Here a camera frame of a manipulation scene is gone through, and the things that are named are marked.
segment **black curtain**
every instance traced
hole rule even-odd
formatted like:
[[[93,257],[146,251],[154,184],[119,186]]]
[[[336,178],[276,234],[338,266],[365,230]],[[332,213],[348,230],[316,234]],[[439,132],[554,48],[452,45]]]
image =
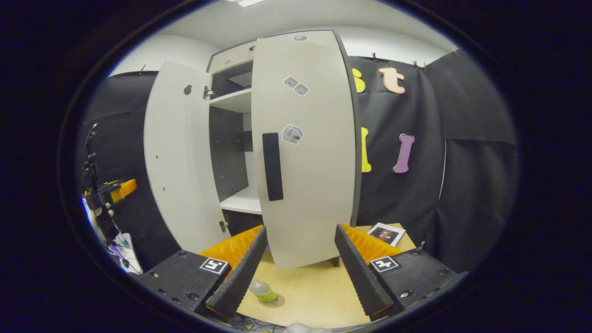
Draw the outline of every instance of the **black curtain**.
[[[96,153],[98,183],[136,179],[137,189],[114,206],[113,220],[122,232],[130,233],[144,271],[181,249],[156,206],[144,162],[144,117],[157,73],[105,78],[84,110],[76,154],[76,169],[80,170],[84,141],[96,122],[91,149]]]
[[[516,191],[516,134],[488,76],[464,52],[424,67],[350,57],[372,171],[362,174],[359,225],[401,223],[415,244],[455,271],[473,270],[503,231]],[[395,94],[379,68],[404,75]],[[415,137],[395,174],[399,135]]]

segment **table surface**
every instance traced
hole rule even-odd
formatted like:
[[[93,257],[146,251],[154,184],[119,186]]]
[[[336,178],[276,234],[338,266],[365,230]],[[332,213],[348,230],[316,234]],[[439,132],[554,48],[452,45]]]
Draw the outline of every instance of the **table surface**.
[[[399,223],[389,225],[402,228]],[[356,229],[367,232],[371,227],[358,226]],[[407,233],[397,244],[401,251],[415,247]],[[268,283],[276,294],[284,297],[285,303],[271,308],[259,303],[255,295],[247,291],[237,311],[249,317],[283,326],[299,322],[312,328],[329,329],[370,321],[364,314],[341,258],[339,267],[334,267],[330,261],[323,261],[278,271],[271,254],[265,252],[254,278]]]

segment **photo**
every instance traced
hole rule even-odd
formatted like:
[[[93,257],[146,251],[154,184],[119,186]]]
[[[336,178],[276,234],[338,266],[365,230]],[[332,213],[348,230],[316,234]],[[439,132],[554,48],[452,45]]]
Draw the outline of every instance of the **photo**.
[[[368,231],[369,235],[376,237],[391,246],[396,246],[404,233],[404,229],[399,229],[382,223],[377,223],[370,229],[370,231]]]

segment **plastic bottle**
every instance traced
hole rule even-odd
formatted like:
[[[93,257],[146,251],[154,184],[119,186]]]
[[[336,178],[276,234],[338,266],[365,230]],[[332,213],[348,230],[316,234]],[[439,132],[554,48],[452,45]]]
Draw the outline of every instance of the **plastic bottle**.
[[[256,278],[251,281],[249,290],[263,303],[274,303],[278,300],[274,291],[271,290],[271,287],[269,287],[267,283],[261,282]]]

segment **cabinet door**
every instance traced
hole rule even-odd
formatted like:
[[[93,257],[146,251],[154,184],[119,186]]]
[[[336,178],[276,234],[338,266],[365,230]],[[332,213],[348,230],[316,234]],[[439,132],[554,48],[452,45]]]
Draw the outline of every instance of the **cabinet door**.
[[[179,246],[193,253],[229,237],[219,225],[224,217],[210,156],[210,101],[203,99],[210,83],[209,74],[165,62],[144,121],[144,158],[156,204]]]
[[[308,91],[301,95],[297,85],[285,84],[289,77]],[[251,116],[259,198],[276,267],[338,256],[336,225],[352,219],[356,132],[348,73],[332,31],[257,40]],[[289,124],[302,130],[297,145],[282,140]],[[282,200],[269,200],[264,133],[279,137]]]

